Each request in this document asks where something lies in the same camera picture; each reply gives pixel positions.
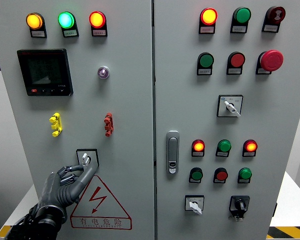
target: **illuminated indicator light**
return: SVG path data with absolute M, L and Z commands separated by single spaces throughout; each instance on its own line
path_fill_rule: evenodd
M 232 56 L 230 62 L 232 66 L 239 68 L 245 63 L 245 56 L 243 56 L 243 54 L 236 53 Z
M 221 140 L 218 143 L 218 148 L 221 150 L 221 152 L 228 152 L 231 149 L 231 143 L 228 140 Z
M 244 24 L 250 20 L 251 11 L 246 7 L 239 8 L 235 13 L 234 18 L 238 23 Z
M 225 171 L 221 171 L 219 172 L 217 175 L 216 175 L 216 178 L 219 180 L 219 181 L 224 181 L 228 178 L 228 174 L 225 172 Z
M 252 153 L 255 152 L 258 148 L 258 145 L 255 141 L 253 140 L 248 140 L 245 144 L 244 144 L 244 148 L 245 150 L 247 150 L 248 152 Z
M 239 176 L 242 178 L 242 179 L 249 179 L 251 178 L 252 176 L 252 172 L 249 168 L 245 167 L 245 168 L 242 168 L 240 171 L 239 171 Z
M 217 21 L 218 13 L 213 8 L 206 8 L 201 13 L 201 21 L 205 25 L 213 25 Z
M 196 152 L 202 152 L 205 149 L 205 143 L 201 140 L 197 140 L 192 144 L 192 148 Z
M 70 12 L 64 11 L 59 14 L 58 22 L 62 28 L 70 29 L 75 24 L 75 18 Z
M 204 54 L 200 58 L 200 65 L 204 68 L 210 67 L 214 63 L 214 58 L 210 54 Z
M 38 13 L 30 13 L 28 16 L 26 16 L 26 24 L 31 28 L 32 30 L 40 29 L 43 25 L 43 18 Z
M 106 23 L 105 15 L 100 11 L 94 11 L 89 16 L 89 21 L 92 27 L 99 29 Z
M 278 70 L 284 63 L 284 56 L 278 50 L 266 51 L 260 58 L 261 67 L 269 72 Z

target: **yellow indicator light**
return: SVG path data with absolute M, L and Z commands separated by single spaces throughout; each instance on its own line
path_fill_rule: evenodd
M 217 11 L 213 8 L 206 8 L 202 11 L 201 21 L 205 25 L 213 25 L 217 21 Z
M 31 28 L 32 30 L 37 30 L 42 27 L 44 23 L 43 17 L 36 12 L 28 14 L 26 16 L 26 24 Z
M 255 143 L 249 143 L 249 144 L 246 146 L 246 150 L 247 150 L 248 152 L 254 152 L 256 149 L 257 149 L 257 144 L 255 144 Z
M 195 150 L 196 152 L 201 152 L 201 151 L 205 148 L 205 146 L 204 146 L 203 143 L 198 142 L 198 143 L 196 143 L 196 144 L 194 145 L 193 148 L 194 148 L 194 150 Z
M 90 14 L 89 21 L 92 27 L 99 29 L 106 23 L 105 15 L 100 11 L 94 11 Z

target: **gray metal panel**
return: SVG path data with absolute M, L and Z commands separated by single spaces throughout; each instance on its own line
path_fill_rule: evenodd
M 230 34 L 238 7 L 252 16 L 246 34 Z M 268 8 L 283 6 L 279 33 L 262 33 Z M 204 8 L 218 12 L 215 34 L 198 35 Z M 155 1 L 155 77 L 158 239 L 265 239 L 300 117 L 300 1 L 191 0 Z M 259 54 L 277 49 L 282 67 L 255 75 Z M 242 75 L 226 75 L 228 56 L 245 55 Z M 214 56 L 212 76 L 197 76 L 199 54 Z M 217 118 L 218 95 L 243 95 L 240 118 Z M 166 134 L 180 133 L 179 171 L 165 169 Z M 203 158 L 191 157 L 191 144 L 202 139 Z M 217 144 L 232 144 L 228 158 L 215 157 Z M 258 143 L 256 157 L 243 158 L 243 143 Z M 189 183 L 194 167 L 201 184 Z M 225 184 L 213 184 L 217 168 L 227 169 Z M 250 184 L 237 184 L 238 172 L 252 171 Z M 204 195 L 202 216 L 185 212 L 185 195 Z M 248 195 L 243 222 L 228 219 L 232 195 Z
M 74 14 L 79 37 L 63 38 L 58 24 L 63 11 Z M 91 36 L 89 15 L 93 11 L 105 14 L 108 37 Z M 44 17 L 47 39 L 30 37 L 26 16 L 32 12 Z M 67 50 L 73 96 L 27 96 L 17 50 L 56 48 Z M 152 240 L 151 2 L 0 0 L 0 66 L 37 192 L 50 172 L 76 164 L 76 149 L 97 148 L 97 174 L 132 218 L 132 230 L 74 229 L 68 220 L 58 238 L 138 239 L 142 234 Z M 98 78 L 100 66 L 109 67 L 108 79 Z M 56 138 L 49 123 L 55 112 L 60 113 L 63 125 Z M 108 112 L 114 119 L 109 138 L 104 129 Z M 73 207 L 68 208 L 68 216 Z

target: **red terminal connector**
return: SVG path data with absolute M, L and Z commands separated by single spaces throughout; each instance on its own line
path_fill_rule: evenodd
M 110 137 L 111 134 L 114 132 L 114 122 L 112 118 L 112 114 L 108 112 L 104 118 L 104 129 L 106 130 L 105 136 Z

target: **yellow terminal connector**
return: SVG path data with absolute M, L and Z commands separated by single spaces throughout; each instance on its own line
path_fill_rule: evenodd
M 57 137 L 59 136 L 59 134 L 62 132 L 63 128 L 62 128 L 62 124 L 61 124 L 61 117 L 60 114 L 58 112 L 56 112 L 55 114 L 52 115 L 52 117 L 50 117 L 49 122 L 52 123 L 51 124 L 51 129 L 55 130 L 52 133 L 53 137 Z

